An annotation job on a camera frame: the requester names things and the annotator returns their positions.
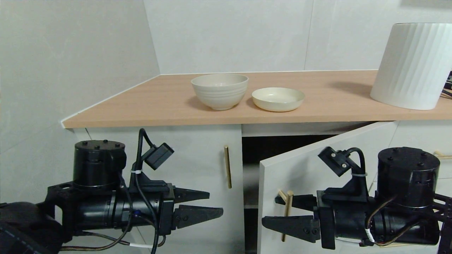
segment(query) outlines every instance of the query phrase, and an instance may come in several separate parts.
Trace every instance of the cabinet handle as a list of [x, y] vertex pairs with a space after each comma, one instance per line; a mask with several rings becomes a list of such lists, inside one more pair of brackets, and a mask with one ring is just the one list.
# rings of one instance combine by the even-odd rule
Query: cabinet handle
[[440, 160], [452, 160], [452, 155], [444, 155], [440, 151], [435, 151], [434, 154], [436, 154], [436, 157]]
[[229, 162], [229, 147], [228, 146], [225, 146], [225, 161], [226, 161], [227, 187], [229, 189], [232, 189], [231, 164]]
[[[293, 191], [288, 191], [286, 196], [286, 206], [284, 207], [284, 217], [289, 216], [290, 208], [292, 207], [292, 198], [293, 198]], [[286, 241], [286, 234], [283, 234], [281, 236], [281, 241]]]

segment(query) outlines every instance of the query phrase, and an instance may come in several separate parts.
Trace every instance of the countertop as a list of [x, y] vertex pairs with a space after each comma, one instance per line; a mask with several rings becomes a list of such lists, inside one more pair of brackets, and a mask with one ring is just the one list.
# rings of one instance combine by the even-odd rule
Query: countertop
[[[64, 120], [65, 128], [141, 127], [289, 122], [349, 122], [452, 119], [452, 99], [420, 111], [377, 102], [369, 94], [377, 71], [299, 71], [242, 73], [250, 78], [243, 100], [216, 111], [196, 97], [190, 80], [202, 74], [160, 75]], [[251, 93], [280, 86], [306, 94], [290, 112], [259, 109]]]

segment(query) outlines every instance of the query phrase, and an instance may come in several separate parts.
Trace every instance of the white lampshade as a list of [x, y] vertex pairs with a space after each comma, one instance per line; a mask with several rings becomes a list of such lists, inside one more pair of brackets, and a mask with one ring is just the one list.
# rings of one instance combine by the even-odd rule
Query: white lampshade
[[417, 110], [436, 107], [452, 69], [452, 24], [394, 24], [370, 96]]

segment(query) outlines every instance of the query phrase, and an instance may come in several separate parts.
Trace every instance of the plate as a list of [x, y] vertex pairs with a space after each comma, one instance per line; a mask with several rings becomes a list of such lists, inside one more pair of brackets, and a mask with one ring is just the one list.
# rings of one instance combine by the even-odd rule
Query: plate
[[274, 112], [297, 109], [305, 99], [301, 91], [285, 87], [266, 87], [255, 90], [251, 96], [256, 106]]

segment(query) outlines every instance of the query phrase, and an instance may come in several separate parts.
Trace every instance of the bowl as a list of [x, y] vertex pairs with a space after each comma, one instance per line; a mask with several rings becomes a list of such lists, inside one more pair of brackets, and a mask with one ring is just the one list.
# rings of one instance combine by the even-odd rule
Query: bowl
[[248, 89], [248, 77], [240, 74], [208, 74], [192, 79], [198, 99], [215, 110], [236, 106]]
[[274, 112], [297, 109], [305, 99], [301, 91], [284, 87], [267, 87], [255, 90], [251, 96], [256, 106]]

